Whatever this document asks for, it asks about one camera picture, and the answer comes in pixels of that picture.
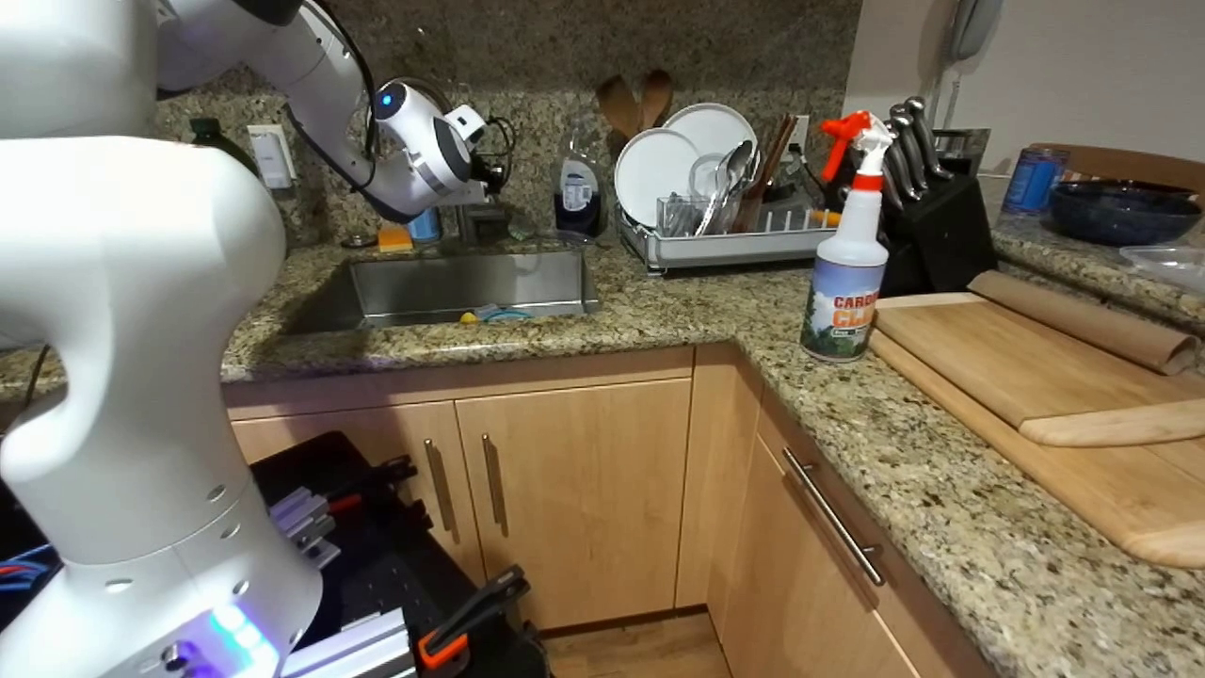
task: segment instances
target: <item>cutting board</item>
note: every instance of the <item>cutting board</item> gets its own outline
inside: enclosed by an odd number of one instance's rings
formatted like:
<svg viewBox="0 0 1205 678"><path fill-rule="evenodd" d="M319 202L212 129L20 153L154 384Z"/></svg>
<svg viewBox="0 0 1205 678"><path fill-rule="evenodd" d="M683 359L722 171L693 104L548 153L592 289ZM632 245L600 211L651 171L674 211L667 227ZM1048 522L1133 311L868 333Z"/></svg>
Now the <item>cutting board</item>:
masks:
<svg viewBox="0 0 1205 678"><path fill-rule="evenodd" d="M1205 442L1036 443L885 333L873 333L871 345L1133 557L1183 567L1205 565Z"/></svg>
<svg viewBox="0 0 1205 678"><path fill-rule="evenodd" d="M877 300L877 333L1036 443L1205 437L1205 392L977 295Z"/></svg>

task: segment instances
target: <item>kitchen sink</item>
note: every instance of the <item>kitchen sink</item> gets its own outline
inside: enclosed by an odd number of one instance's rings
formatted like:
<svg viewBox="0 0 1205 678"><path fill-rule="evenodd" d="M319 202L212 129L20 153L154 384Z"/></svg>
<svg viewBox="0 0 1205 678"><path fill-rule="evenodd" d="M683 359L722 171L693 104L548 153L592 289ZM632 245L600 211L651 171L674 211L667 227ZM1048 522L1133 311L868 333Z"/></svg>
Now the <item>kitchen sink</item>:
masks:
<svg viewBox="0 0 1205 678"><path fill-rule="evenodd" d="M589 260L578 245L525 251L442 251L346 260L303 300L285 333L346 333L378 324L455 324L592 311Z"/></svg>

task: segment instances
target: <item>bowl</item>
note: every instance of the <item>bowl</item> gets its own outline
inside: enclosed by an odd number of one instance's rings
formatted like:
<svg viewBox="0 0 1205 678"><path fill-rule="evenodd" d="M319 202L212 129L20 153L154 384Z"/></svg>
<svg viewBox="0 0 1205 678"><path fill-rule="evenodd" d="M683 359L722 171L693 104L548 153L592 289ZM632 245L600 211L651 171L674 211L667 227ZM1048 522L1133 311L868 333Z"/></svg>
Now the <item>bowl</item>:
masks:
<svg viewBox="0 0 1205 678"><path fill-rule="evenodd" d="M1151 245L1183 238L1200 220L1192 187L1150 182L1061 182L1051 193L1051 227L1096 245Z"/></svg>

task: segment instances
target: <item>drawer handle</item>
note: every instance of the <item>drawer handle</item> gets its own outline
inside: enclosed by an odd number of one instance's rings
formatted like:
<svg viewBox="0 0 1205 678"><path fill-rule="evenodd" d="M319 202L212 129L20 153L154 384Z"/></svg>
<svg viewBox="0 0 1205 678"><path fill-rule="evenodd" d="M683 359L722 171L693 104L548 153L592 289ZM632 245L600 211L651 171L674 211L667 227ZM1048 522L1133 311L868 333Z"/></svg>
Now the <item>drawer handle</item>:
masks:
<svg viewBox="0 0 1205 678"><path fill-rule="evenodd" d="M423 442L427 449L427 468L428 480L438 482L438 505L442 505L442 522L453 536L453 541L461 541L461 529L455 529L455 513L453 513L453 492L447 492L447 471L445 471L445 456L432 442Z"/></svg>
<svg viewBox="0 0 1205 678"><path fill-rule="evenodd" d="M487 476L490 476L492 522L500 529L500 536L509 536L499 443L484 437L484 453L487 453Z"/></svg>
<svg viewBox="0 0 1205 678"><path fill-rule="evenodd" d="M806 488L806 496L815 501L815 508L824 516L824 522L834 529L834 536L841 537L841 546L855 557L855 565L868 574L868 579L873 589L885 589L885 575L873 567L871 554L860 546L860 537L851 536L851 529L838 516L834 501L824 496L824 488L818 487L815 471L791 456L791 449L782 449L782 464L789 471L799 480L799 487Z"/></svg>

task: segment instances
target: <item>white plate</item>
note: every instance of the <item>white plate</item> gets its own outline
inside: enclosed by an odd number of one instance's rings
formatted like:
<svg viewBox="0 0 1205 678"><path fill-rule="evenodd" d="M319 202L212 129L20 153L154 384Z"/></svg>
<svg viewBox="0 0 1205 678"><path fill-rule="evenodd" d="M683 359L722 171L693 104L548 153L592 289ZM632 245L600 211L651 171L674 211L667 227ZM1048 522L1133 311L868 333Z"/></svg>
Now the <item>white plate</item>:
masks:
<svg viewBox="0 0 1205 678"><path fill-rule="evenodd" d="M654 227L654 201L669 193L688 196L688 166L702 149L669 133L669 129L643 129L625 143L613 163L613 196L630 220L642 227Z"/></svg>
<svg viewBox="0 0 1205 678"><path fill-rule="evenodd" d="M743 148L747 139L756 149L756 133L753 123L722 104L722 102L697 102L679 110L674 115L667 115L669 133L687 137L702 153L731 153L733 148Z"/></svg>

